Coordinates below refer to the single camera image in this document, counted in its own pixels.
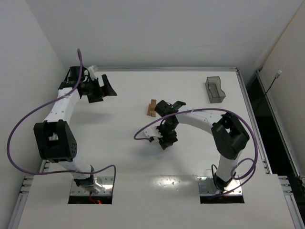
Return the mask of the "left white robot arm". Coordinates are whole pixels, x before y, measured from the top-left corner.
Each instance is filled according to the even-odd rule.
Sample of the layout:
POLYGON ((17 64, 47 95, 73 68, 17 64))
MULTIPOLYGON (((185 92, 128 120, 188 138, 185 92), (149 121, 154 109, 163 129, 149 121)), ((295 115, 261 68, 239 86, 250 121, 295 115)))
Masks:
POLYGON ((70 67, 58 88, 58 100, 43 122, 33 128, 40 157, 70 171, 76 185, 91 193, 99 192, 101 185, 96 182, 93 167, 77 157, 77 141, 69 122, 82 96, 86 96, 89 103, 96 103, 102 102, 104 97, 117 95, 105 74, 102 75, 103 86, 100 86, 96 72, 95 65, 70 67))

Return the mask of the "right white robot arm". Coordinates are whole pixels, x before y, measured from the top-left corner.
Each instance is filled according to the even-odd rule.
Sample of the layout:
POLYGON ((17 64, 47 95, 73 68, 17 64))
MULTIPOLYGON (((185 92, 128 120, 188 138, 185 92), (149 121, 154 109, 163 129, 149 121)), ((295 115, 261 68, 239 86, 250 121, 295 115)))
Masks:
POLYGON ((185 102, 168 104, 164 100, 157 103, 155 112, 164 117, 162 124, 156 127, 160 133, 159 144, 163 150, 178 141, 175 131, 178 124, 186 124, 213 136, 217 151, 220 153, 218 169, 213 175, 214 185, 218 190, 224 189, 232 181, 232 169, 237 165, 239 156, 250 139, 239 119, 230 113, 220 116, 209 112, 189 112, 176 115, 177 112, 191 108, 185 102))

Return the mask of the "grey transparent plastic tray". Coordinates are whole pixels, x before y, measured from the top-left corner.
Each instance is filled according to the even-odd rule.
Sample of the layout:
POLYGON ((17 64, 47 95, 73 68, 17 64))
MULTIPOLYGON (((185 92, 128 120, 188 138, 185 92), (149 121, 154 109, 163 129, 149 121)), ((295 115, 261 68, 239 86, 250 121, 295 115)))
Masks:
POLYGON ((226 97, 225 92, 221 88, 221 79, 219 76, 207 77, 205 87, 210 103, 222 103, 226 97))

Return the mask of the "light wood long block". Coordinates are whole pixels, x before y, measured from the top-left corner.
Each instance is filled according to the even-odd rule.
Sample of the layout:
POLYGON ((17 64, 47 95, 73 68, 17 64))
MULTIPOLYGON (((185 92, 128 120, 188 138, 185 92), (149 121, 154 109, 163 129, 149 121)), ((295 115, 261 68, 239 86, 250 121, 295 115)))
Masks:
POLYGON ((157 101, 155 99, 151 100, 150 106, 152 109, 154 109, 156 107, 157 101))

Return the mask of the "light wood cube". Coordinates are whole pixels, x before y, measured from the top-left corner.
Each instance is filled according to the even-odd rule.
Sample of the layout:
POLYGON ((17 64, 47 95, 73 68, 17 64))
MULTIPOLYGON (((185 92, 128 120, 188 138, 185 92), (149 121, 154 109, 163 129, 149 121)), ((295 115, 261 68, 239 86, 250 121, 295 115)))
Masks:
POLYGON ((151 107, 151 104, 149 104, 147 113, 148 113, 148 114, 151 114, 151 113, 153 113, 153 112, 154 112, 154 108, 151 107))

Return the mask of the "dark wood small cube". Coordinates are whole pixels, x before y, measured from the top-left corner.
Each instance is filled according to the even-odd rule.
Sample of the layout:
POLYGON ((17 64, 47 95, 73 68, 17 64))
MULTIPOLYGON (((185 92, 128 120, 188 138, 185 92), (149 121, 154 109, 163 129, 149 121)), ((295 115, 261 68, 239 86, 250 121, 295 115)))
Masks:
POLYGON ((160 142, 159 143, 160 144, 160 146, 161 146, 161 148, 163 149, 163 150, 165 150, 169 145, 167 144, 167 143, 165 143, 165 142, 160 142))

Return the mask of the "light wood plank block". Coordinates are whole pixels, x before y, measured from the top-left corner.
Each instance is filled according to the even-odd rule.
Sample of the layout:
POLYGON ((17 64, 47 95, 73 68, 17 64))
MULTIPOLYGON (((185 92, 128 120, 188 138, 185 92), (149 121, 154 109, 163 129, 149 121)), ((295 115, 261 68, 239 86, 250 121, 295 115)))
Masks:
POLYGON ((156 112, 148 112, 147 115, 151 117, 156 117, 156 112))

